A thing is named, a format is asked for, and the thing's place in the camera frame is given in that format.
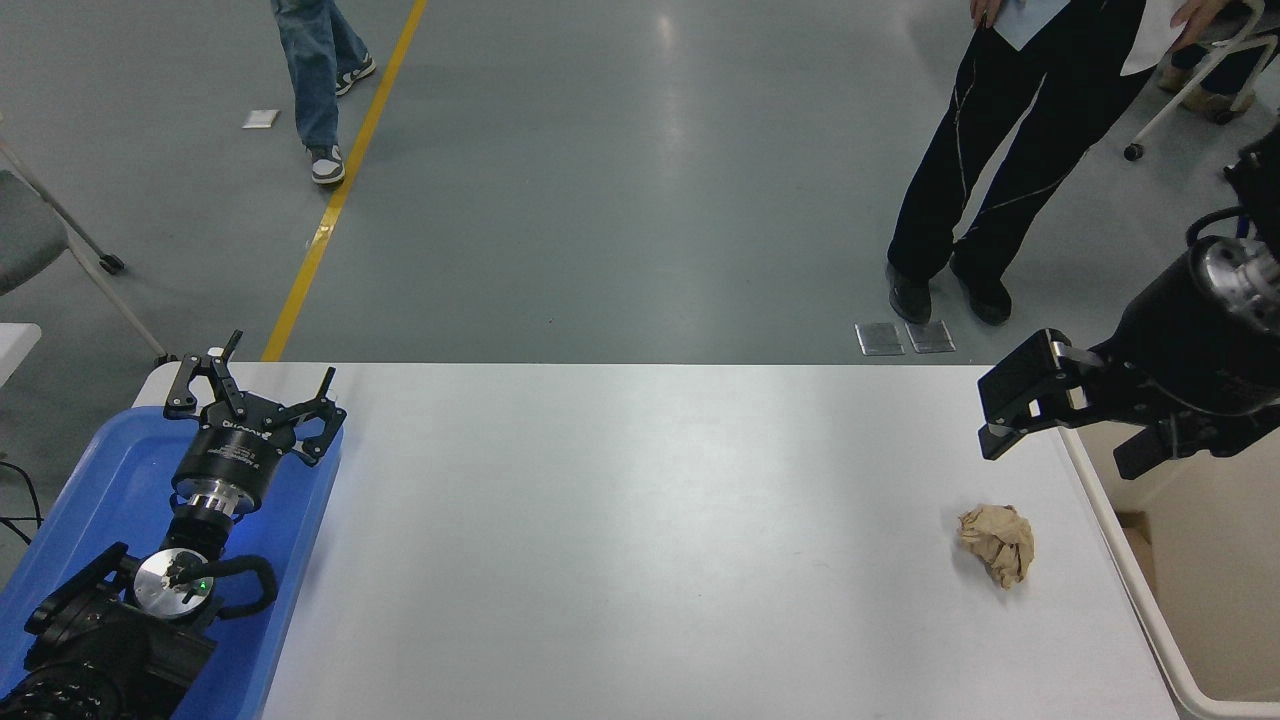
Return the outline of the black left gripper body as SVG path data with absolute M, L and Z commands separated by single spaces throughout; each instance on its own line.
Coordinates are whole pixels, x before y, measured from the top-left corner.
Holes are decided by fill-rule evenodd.
M 200 428 L 172 479 L 182 497 L 223 483 L 239 491 L 243 501 L 261 501 L 279 462 L 296 442 L 296 421 L 282 405 L 259 396 L 244 397 L 244 415 L 228 402 L 206 406 Z

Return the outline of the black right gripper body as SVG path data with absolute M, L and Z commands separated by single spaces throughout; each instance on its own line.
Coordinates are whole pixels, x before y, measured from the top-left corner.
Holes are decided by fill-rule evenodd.
M 1202 450 L 1231 457 L 1277 429 L 1277 260 L 1197 245 L 1092 350 L 1134 389 L 1124 406 L 1148 407 L 1144 428 L 1203 420 Z

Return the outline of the person's left hand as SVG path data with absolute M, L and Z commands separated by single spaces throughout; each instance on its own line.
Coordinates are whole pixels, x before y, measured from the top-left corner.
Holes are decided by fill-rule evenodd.
M 1202 33 L 1213 23 L 1228 4 L 1230 4 L 1228 0 L 1180 1 L 1169 22 L 1171 29 L 1179 31 L 1169 51 L 1175 53 L 1197 44 Z

